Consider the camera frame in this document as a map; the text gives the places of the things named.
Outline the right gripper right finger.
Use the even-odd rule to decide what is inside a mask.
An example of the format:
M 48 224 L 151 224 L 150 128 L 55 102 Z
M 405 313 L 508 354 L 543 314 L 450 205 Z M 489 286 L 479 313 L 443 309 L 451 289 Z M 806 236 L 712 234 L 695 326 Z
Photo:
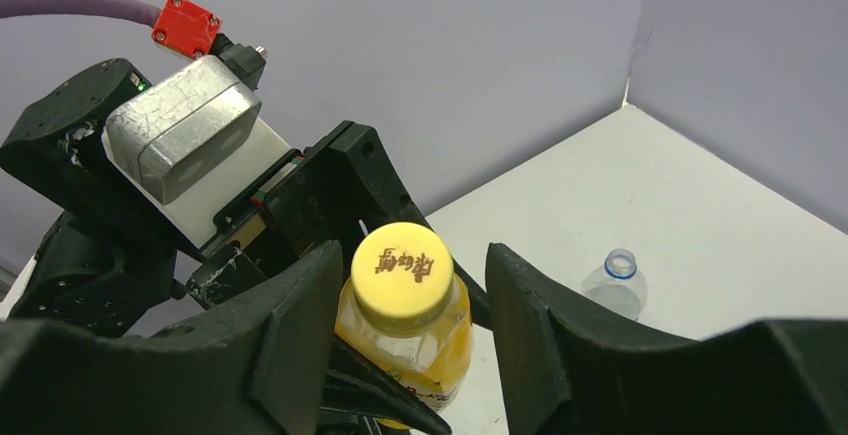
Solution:
M 761 320 L 695 341 L 607 310 L 502 243 L 485 276 L 513 434 L 847 430 L 843 320 Z

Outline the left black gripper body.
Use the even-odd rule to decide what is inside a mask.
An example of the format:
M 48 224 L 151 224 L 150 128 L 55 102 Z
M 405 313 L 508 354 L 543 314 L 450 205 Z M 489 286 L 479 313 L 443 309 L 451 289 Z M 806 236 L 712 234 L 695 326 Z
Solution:
M 346 121 L 305 152 L 280 155 L 258 123 L 249 140 L 185 194 L 185 217 L 209 237 L 187 283 L 201 312 L 189 330 L 332 328 L 366 229 L 425 226 L 377 132 Z

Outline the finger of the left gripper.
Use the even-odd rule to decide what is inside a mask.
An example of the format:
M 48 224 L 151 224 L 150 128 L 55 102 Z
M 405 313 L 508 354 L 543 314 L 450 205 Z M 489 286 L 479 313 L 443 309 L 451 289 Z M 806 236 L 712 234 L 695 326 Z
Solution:
M 449 434 L 449 424 L 341 339 L 330 349 L 321 409 L 399 422 L 426 434 Z

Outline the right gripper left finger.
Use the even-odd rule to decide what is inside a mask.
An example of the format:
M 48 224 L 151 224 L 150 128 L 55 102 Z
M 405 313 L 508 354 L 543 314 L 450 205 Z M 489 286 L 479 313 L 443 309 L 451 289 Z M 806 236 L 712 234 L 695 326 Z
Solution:
M 312 434 L 342 249 L 149 338 L 107 339 L 48 320 L 1 326 L 5 434 Z

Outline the yellow juice bottle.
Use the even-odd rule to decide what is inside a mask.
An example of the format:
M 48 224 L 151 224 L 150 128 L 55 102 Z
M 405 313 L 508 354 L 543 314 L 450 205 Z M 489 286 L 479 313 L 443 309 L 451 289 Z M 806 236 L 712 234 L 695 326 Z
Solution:
M 341 291 L 336 334 L 433 411 L 448 407 L 469 370 L 473 328 L 467 289 L 459 277 L 440 317 L 411 333 L 381 332 L 365 319 L 347 282 Z

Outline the yellow juice bottle cap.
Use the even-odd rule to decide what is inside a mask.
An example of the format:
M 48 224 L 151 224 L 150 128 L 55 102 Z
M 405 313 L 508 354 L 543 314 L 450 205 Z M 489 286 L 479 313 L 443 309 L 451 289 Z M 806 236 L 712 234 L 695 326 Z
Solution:
M 354 252 L 353 295 L 381 331 L 411 334 L 434 323 L 454 301 L 454 264 L 431 229 L 393 222 L 370 232 Z

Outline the Pepsi bottle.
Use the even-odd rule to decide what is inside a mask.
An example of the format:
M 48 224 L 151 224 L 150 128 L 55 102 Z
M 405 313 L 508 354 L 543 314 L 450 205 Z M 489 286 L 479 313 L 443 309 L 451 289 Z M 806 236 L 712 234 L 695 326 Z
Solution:
M 634 253 L 616 248 L 582 281 L 581 293 L 608 310 L 637 321 L 647 305 L 648 286 Z

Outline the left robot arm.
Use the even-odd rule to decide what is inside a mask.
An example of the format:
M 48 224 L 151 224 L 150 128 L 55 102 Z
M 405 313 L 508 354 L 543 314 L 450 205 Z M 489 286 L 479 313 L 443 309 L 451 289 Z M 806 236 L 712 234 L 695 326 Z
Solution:
M 243 145 L 173 215 L 107 158 L 125 59 L 29 106 L 1 165 L 62 208 L 1 324 L 5 434 L 319 434 L 394 418 L 449 425 L 338 339 L 364 228 L 424 218 L 377 131 L 345 121 L 305 150 Z

